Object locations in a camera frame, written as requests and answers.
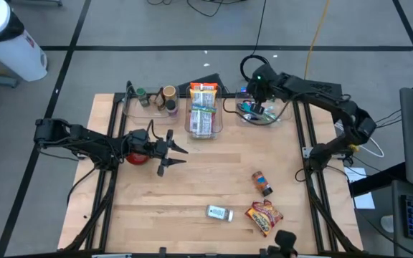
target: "gray floor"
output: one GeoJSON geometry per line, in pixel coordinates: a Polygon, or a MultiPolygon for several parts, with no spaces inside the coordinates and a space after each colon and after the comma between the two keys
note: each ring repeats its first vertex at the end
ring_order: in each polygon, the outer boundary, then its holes
{"type": "MultiPolygon", "coordinates": [[[[191,0],[201,10],[216,5],[191,0]]],[[[401,0],[413,28],[413,1],[401,0]]],[[[84,0],[40,4],[13,0],[14,12],[42,46],[70,44],[84,0]]],[[[92,0],[78,45],[253,45],[263,1],[249,0],[221,7],[214,18],[191,10],[185,1],[151,6],[144,0],[92,0]]],[[[323,10],[323,1],[268,0],[261,45],[309,45],[323,10]]],[[[411,46],[392,1],[331,0],[318,45],[411,46]]],[[[86,124],[94,94],[122,92],[125,82],[155,87],[180,84],[219,73],[230,90],[246,85],[239,62],[250,51],[76,51],[67,71],[54,118],[86,124]]],[[[307,52],[262,51],[276,70],[303,76],[307,52]]],[[[66,52],[48,51],[49,74],[18,88],[0,87],[0,237],[33,147],[34,121],[44,116],[66,52]]],[[[308,78],[338,82],[343,91],[373,118],[399,109],[399,88],[413,87],[412,52],[314,52],[308,78]]],[[[245,67],[251,73],[259,65],[245,67]]],[[[402,129],[396,124],[374,134],[385,158],[358,157],[384,169],[404,160],[402,129]]],[[[17,220],[6,255],[53,252],[66,211],[66,195],[76,164],[41,156],[17,220]]],[[[368,174],[375,171],[366,168],[368,174]]],[[[373,193],[376,209],[361,211],[375,224],[391,213],[391,191],[373,193]]],[[[359,217],[366,250],[392,254],[392,245],[359,217]]]]}

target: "clear plastic bin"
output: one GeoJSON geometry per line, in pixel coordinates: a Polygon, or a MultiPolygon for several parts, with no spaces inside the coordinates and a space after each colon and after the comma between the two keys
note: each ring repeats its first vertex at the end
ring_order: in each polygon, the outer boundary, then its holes
{"type": "Polygon", "coordinates": [[[221,88],[217,88],[214,108],[216,113],[213,117],[212,130],[209,134],[201,134],[191,131],[191,111],[192,111],[192,99],[190,93],[190,87],[186,90],[186,122],[184,123],[184,129],[189,133],[192,139],[216,139],[218,134],[222,131],[222,102],[221,102],[221,88]]]}
{"type": "MultiPolygon", "coordinates": [[[[256,115],[253,115],[252,113],[245,112],[242,104],[243,103],[248,103],[248,105],[251,105],[251,103],[254,103],[255,99],[246,92],[242,91],[236,91],[235,93],[235,111],[239,112],[241,115],[246,117],[247,119],[251,119],[252,122],[254,123],[259,123],[259,124],[266,124],[269,122],[273,121],[273,118],[276,118],[278,114],[280,114],[281,110],[285,107],[287,104],[286,102],[283,102],[280,99],[276,99],[274,101],[268,100],[262,104],[262,106],[265,108],[265,113],[268,115],[257,117],[256,115]]],[[[270,127],[279,127],[282,125],[283,121],[291,119],[293,116],[293,105],[291,103],[288,103],[288,106],[286,107],[285,111],[283,114],[278,118],[278,120],[270,125],[270,127]]],[[[245,121],[245,119],[241,118],[240,116],[236,116],[236,121],[239,126],[256,126],[251,123],[248,123],[245,121]]]]}
{"type": "MultiPolygon", "coordinates": [[[[179,88],[174,86],[176,89],[176,105],[179,104],[179,88]]],[[[144,90],[146,94],[150,97],[152,95],[156,95],[157,92],[160,90],[160,87],[145,87],[144,90]]],[[[150,102],[148,107],[144,107],[141,105],[138,97],[130,92],[130,88],[127,88],[127,94],[131,94],[128,103],[124,106],[124,114],[127,115],[135,124],[148,124],[149,121],[152,119],[154,120],[154,124],[159,125],[169,125],[174,124],[178,121],[180,115],[178,114],[175,117],[171,117],[168,114],[166,108],[159,110],[157,105],[154,102],[150,102]]]]}

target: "red object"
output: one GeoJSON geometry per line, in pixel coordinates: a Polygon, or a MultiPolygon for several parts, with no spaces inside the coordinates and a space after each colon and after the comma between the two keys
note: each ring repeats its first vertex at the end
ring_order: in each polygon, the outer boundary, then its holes
{"type": "Polygon", "coordinates": [[[130,153],[130,155],[127,156],[126,160],[133,165],[143,165],[144,163],[146,163],[146,161],[149,160],[149,157],[137,153],[130,153]]]}

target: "table leg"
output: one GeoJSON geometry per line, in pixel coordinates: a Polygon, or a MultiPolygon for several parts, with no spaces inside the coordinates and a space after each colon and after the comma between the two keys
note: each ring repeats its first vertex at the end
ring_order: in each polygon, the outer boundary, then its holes
{"type": "Polygon", "coordinates": [[[400,163],[372,176],[350,183],[352,197],[367,194],[385,186],[390,186],[393,180],[407,181],[406,163],[400,163]]]}

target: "wooden table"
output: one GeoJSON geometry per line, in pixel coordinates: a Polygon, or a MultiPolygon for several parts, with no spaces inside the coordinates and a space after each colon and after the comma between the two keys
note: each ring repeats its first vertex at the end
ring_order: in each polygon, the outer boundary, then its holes
{"type": "MultiPolygon", "coordinates": [[[[112,94],[95,96],[89,129],[106,134],[112,102],[112,94]]],[[[234,109],[234,100],[229,100],[226,107],[234,109]]],[[[318,142],[335,138],[331,114],[317,107],[311,111],[318,142]]],[[[184,130],[183,104],[179,112],[177,123],[156,125],[155,131],[165,136],[169,128],[174,129],[176,143],[189,154],[170,152],[169,156],[187,163],[166,169],[162,178],[156,175],[160,160],[143,166],[120,166],[106,251],[157,253],[159,247],[167,247],[168,253],[256,254],[260,248],[275,245],[277,230],[284,229],[297,235],[295,248],[301,254],[316,254],[307,190],[304,183],[294,179],[295,172],[303,166],[294,115],[280,127],[269,128],[239,126],[236,115],[223,113],[224,128],[216,140],[192,140],[184,130]],[[267,198],[284,216],[267,238],[244,215],[254,200],[264,199],[251,180],[255,171],[264,173],[273,189],[267,198]],[[205,217],[208,204],[233,210],[233,221],[205,217]]],[[[302,119],[308,135],[303,112],[302,119]]],[[[128,118],[126,131],[146,126],[128,118]]],[[[343,170],[340,161],[331,161],[330,165],[343,170]]],[[[75,180],[91,168],[89,160],[80,161],[75,180]]],[[[325,170],[324,176],[334,220],[362,249],[345,176],[331,168],[325,170]]],[[[68,245],[87,221],[85,216],[90,217],[97,179],[98,173],[94,173],[72,194],[59,247],[68,245]]],[[[324,246],[328,249],[326,224],[320,218],[324,246]]],[[[95,233],[95,246],[100,232],[101,221],[95,233]]]]}

